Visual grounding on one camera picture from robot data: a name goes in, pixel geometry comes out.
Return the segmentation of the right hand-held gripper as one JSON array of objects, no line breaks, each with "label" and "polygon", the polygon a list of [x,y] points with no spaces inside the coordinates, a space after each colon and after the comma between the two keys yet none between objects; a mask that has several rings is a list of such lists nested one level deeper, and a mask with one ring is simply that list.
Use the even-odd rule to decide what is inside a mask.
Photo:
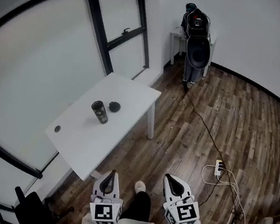
[{"label": "right hand-held gripper", "polygon": [[194,201],[189,184],[181,178],[165,174],[163,192],[168,224],[194,224],[200,219],[198,202]]}]

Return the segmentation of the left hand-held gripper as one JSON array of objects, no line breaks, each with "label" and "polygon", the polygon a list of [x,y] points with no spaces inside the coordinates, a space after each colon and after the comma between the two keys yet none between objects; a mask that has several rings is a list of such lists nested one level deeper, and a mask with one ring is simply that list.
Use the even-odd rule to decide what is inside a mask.
[{"label": "left hand-held gripper", "polygon": [[90,213],[94,223],[118,223],[124,203],[122,199],[119,199],[119,194],[119,176],[116,170],[97,177],[90,202]]}]

